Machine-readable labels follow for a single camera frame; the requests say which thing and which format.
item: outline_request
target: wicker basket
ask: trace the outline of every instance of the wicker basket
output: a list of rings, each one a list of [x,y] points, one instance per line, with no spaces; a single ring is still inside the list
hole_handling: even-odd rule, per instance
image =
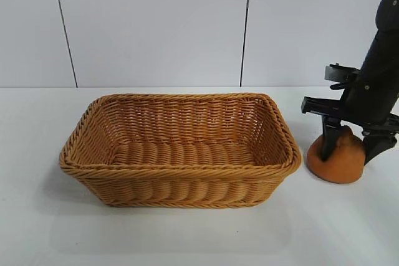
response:
[[[225,208],[265,201],[300,159],[267,95],[123,94],[90,104],[60,166],[111,206]]]

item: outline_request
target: basket bottom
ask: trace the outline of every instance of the basket bottom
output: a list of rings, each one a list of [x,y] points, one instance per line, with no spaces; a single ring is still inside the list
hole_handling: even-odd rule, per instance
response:
[[[212,143],[129,142],[115,148],[111,164],[255,165],[249,147],[238,141]]]
[[[111,203],[106,205],[110,207],[168,207],[168,208],[203,208],[203,209],[225,209],[225,208],[243,208],[243,207],[253,207],[263,203],[266,199],[258,200],[256,202],[230,202],[230,203],[223,203],[223,202],[215,202],[215,203],[180,203],[180,202],[132,202],[132,203]]]
[[[282,181],[80,180],[113,207],[239,208],[264,202]]]

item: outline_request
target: orange object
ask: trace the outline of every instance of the orange object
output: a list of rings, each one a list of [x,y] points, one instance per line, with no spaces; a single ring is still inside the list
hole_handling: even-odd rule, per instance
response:
[[[360,138],[348,126],[342,127],[337,146],[327,161],[320,158],[323,136],[307,152],[307,167],[319,178],[332,183],[353,183],[363,174],[366,154]]]

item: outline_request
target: orange plush toy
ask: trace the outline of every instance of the orange plush toy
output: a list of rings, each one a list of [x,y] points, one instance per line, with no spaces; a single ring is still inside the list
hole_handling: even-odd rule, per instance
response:
[[[366,154],[360,138],[343,126],[334,152],[327,161],[320,158],[323,136],[314,141],[307,152],[307,167],[316,176],[333,183],[352,183],[363,173]]]

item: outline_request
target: basket rim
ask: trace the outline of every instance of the basket rim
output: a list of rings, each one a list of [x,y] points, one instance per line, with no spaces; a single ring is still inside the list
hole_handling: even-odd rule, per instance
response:
[[[87,123],[90,121],[94,112],[97,111],[98,107],[106,101],[112,100],[123,100],[124,98],[158,98],[159,101],[163,101],[163,98],[167,97],[168,101],[176,100],[181,102],[183,99],[192,102],[193,100],[201,100],[202,98],[216,98],[217,100],[237,100],[240,98],[252,98],[252,100],[264,100],[267,109],[270,111],[273,122],[277,125],[277,134],[282,138],[285,144],[285,151],[288,150],[288,157],[282,164],[270,164],[270,165],[251,165],[251,164],[191,164],[191,165],[179,165],[179,164],[78,164],[72,161],[70,156],[74,150],[75,145],[79,142],[81,132],[83,132]],[[245,178],[256,177],[260,178],[262,175],[267,173],[267,178],[288,176],[293,173],[300,165],[301,155],[295,140],[289,131],[276,103],[273,99],[264,93],[210,93],[210,94],[158,94],[158,93],[116,93],[111,95],[104,95],[94,100],[86,109],[82,118],[78,122],[75,130],[69,136],[65,146],[63,147],[60,156],[59,164],[62,170],[73,176],[83,177],[101,177],[105,176],[110,178],[124,178],[126,176],[144,178],[152,173],[151,178],[170,177],[173,173],[174,177],[178,176],[183,178],[195,171],[195,178],[201,178],[201,173],[204,173],[204,178],[210,179],[209,172],[216,172],[217,177],[223,174],[223,179],[228,179],[229,174],[233,177],[239,175]]]

